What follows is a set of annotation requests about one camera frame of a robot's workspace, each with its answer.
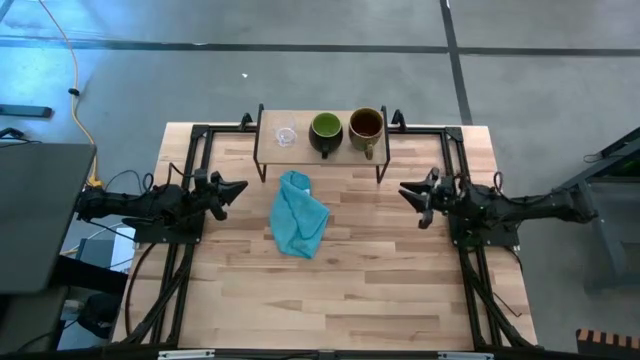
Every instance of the blue towel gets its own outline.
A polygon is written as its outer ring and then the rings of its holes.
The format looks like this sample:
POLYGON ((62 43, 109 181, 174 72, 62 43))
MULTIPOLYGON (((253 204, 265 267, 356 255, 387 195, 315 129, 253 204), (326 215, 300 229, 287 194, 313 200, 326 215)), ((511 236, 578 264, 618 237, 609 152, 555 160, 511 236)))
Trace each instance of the blue towel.
POLYGON ((327 227, 329 209, 311 197, 311 180, 297 171, 280 177, 269 222, 283 254, 313 258, 327 227))

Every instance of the black cable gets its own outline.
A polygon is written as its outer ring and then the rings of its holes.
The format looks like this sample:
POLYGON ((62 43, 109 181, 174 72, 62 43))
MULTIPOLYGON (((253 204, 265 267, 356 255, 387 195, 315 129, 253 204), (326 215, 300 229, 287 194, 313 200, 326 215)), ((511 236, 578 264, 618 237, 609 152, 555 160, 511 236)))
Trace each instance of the black cable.
POLYGON ((533 201, 528 201, 527 200, 527 196, 524 197, 524 201, 522 201, 522 202, 515 201, 515 200, 512 200, 509 197, 507 197, 504 193, 502 193, 502 177, 503 177, 503 175, 502 175, 501 171, 496 171, 493 174, 493 187, 494 187, 495 191, 498 193, 498 195, 500 195, 501 198, 503 198, 506 202, 514 204, 514 205, 520 205, 520 206, 535 205, 535 204, 538 204, 538 203, 541 203, 541 202, 547 200, 549 197, 553 196, 558 191, 563 190, 563 189, 553 189, 548 194, 543 195, 543 196, 541 196, 538 199, 533 200, 533 201))
POLYGON ((111 182, 113 182, 113 180, 117 179, 119 176, 122 176, 124 174, 134 174, 136 176, 136 179, 138 180, 138 189, 140 189, 140 194, 144 193, 144 190, 142 189, 142 181, 140 181, 140 175, 135 170, 125 170, 116 174, 109 181, 107 181, 107 186, 104 187, 104 191, 109 190, 109 185, 111 185, 111 182))
POLYGON ((11 146, 27 145, 27 144, 42 144, 42 141, 37 141, 37 140, 25 140, 25 139, 11 139, 11 140, 17 140, 20 142, 15 144, 2 145, 0 146, 0 149, 11 147, 11 146))
POLYGON ((119 262, 119 263, 117 263, 117 264, 113 264, 113 265, 109 266, 107 269, 111 269, 111 268, 116 267, 116 266, 118 266, 118 265, 122 265, 122 264, 124 264, 124 263, 126 263, 126 262, 129 262, 129 261, 131 261, 131 260, 133 260, 133 258, 127 259, 127 260, 125 260, 125 261, 120 261, 120 262, 119 262))
POLYGON ((515 252, 515 250, 513 250, 511 247, 509 246, 505 246, 504 247, 508 252, 510 252, 511 254, 513 254, 513 256, 515 256, 516 260, 518 260, 518 265, 520 265, 520 272, 524 272, 524 269, 522 268, 522 261, 520 260, 520 256, 515 252))
POLYGON ((153 249, 155 246, 155 243, 149 244, 149 247, 140 256, 140 260, 138 260, 138 263, 133 268, 133 273, 131 273, 131 277, 129 278, 129 287, 127 288, 127 295, 125 296, 124 301, 124 328, 127 336, 131 335, 131 317, 129 315, 129 304, 131 303, 131 291, 133 290, 133 283, 136 281, 138 271, 140 271, 140 265, 142 265, 144 259, 147 257, 147 255, 149 255, 151 249, 153 249))
POLYGON ((182 177, 186 177, 186 178, 192 178, 193 175, 185 175, 182 173, 182 171, 178 170, 178 168, 173 165, 173 163, 169 163, 169 175, 167 175, 167 186, 171 183, 171 171, 175 170, 178 174, 180 174, 180 176, 182 177))
POLYGON ((153 177, 152 173, 144 174, 144 177, 142 178, 142 187, 144 188, 145 193, 148 193, 149 191, 151 191, 154 181, 155 181, 155 178, 153 177))
MULTIPOLYGON (((73 320, 73 321, 72 321, 72 322, 70 322, 70 323, 68 323, 67 325, 65 325, 65 326, 62 328, 62 331, 66 330, 69 326, 71 326, 71 325, 75 324, 76 322, 78 322, 78 320, 77 320, 77 319, 76 319, 76 320, 73 320)), ((38 340, 40 340, 40 339, 42 339, 42 338, 45 338, 45 337, 50 336, 50 335, 53 335, 53 334, 55 334, 57 331, 58 331, 58 329, 53 330, 53 331, 49 331, 48 333, 44 333, 44 334, 42 334, 42 335, 40 335, 40 336, 37 336, 37 337, 35 337, 35 338, 33 338, 33 339, 31 339, 31 340, 27 341, 26 343, 24 343, 24 345, 20 346, 20 347, 18 348, 18 350, 16 350, 15 352, 17 352, 17 353, 19 353, 19 352, 23 352, 26 348, 28 348, 28 347, 29 347, 29 345, 32 345, 33 343, 35 343, 36 341, 38 341, 38 340)))
POLYGON ((112 233, 114 233, 114 234, 116 234, 116 235, 124 236, 125 238, 127 238, 127 239, 129 239, 129 240, 131 240, 131 241, 135 241, 131 236, 121 234, 121 233, 119 233, 119 232, 117 232, 117 231, 113 230, 112 228, 110 228, 110 227, 108 227, 108 226, 104 226, 104 225, 102 225, 102 224, 95 223, 95 222, 93 222, 93 221, 91 221, 91 220, 86 220, 86 222, 87 222, 87 223, 89 223, 89 224, 91 224, 91 225, 99 226, 99 227, 101 227, 101 228, 103 228, 103 229, 105 229, 105 230, 111 231, 112 233))

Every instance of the concrete floor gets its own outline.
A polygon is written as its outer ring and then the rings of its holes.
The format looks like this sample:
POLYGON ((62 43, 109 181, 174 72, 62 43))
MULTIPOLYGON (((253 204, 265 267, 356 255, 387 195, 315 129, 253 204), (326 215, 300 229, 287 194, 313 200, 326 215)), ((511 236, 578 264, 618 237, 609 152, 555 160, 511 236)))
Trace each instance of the concrete floor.
MULTIPOLYGON (((70 37, 165 42, 446 45, 437 0, 48 1, 70 37)), ((634 0, 451 0, 461 46, 637 48, 634 0)), ((58 37, 35 1, 15 0, 0 37, 58 37)), ((99 144, 100 175, 152 171, 169 121, 236 121, 267 108, 400 108, 420 124, 460 125, 451 65, 439 54, 77 51, 78 115, 99 144)), ((49 120, 3 118, 47 142, 85 142, 69 116, 62 49, 0 48, 0 102, 44 105, 49 120)), ((463 56, 476 125, 490 127, 507 194, 542 193, 638 126, 640 57, 463 56)), ((137 191, 132 178, 113 189, 137 191)), ((104 219, 104 224, 116 222, 104 219)), ((96 229, 73 222, 65 247, 96 229)), ((530 221, 524 276, 541 345, 575 351, 580 327, 640 336, 640 295, 583 290, 589 226, 530 221)))

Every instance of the wooden table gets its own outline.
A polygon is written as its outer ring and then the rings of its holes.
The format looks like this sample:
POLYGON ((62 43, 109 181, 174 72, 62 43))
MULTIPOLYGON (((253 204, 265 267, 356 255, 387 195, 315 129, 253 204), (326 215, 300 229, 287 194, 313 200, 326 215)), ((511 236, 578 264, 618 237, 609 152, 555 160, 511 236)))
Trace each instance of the wooden table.
MULTIPOLYGON (((169 162, 184 165, 192 125, 167 124, 157 182, 166 178, 169 162)), ((488 128, 462 129, 472 180, 491 184, 496 162, 488 128)), ((270 166, 263 184, 252 159, 253 140, 253 134, 214 138, 210 171, 230 181, 248 180, 249 187, 228 209, 226 221, 207 214, 180 347, 472 349, 460 263, 446 219, 436 213, 428 230, 418 229, 419 215, 397 193, 400 181, 424 179, 432 166, 443 168, 439 139, 391 135, 392 160, 382 184, 372 181, 370 168, 320 165, 270 166), (291 169, 311 177, 313 196, 331 211, 313 260, 281 255, 269 228, 278 178, 291 169)), ((141 267, 131 297, 134 324, 158 295, 166 251, 167 246, 156 246, 141 267)), ((536 343, 518 263, 501 248, 487 248, 487 259, 494 292, 523 315, 516 318, 498 303, 522 335, 536 343)), ((172 308, 170 303, 163 338, 172 308)), ((483 306, 479 311, 489 339, 483 306)), ((113 340, 123 337, 121 311, 113 340)))

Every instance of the brown mug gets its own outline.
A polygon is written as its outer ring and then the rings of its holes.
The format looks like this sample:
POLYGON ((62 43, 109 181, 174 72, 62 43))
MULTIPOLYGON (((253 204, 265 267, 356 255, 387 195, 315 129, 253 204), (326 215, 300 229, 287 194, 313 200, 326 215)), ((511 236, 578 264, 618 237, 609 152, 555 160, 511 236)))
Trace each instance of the brown mug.
POLYGON ((373 159, 373 146, 382 136, 383 121, 380 113, 371 108, 360 108, 349 119, 349 140, 356 150, 364 151, 367 160, 373 159))

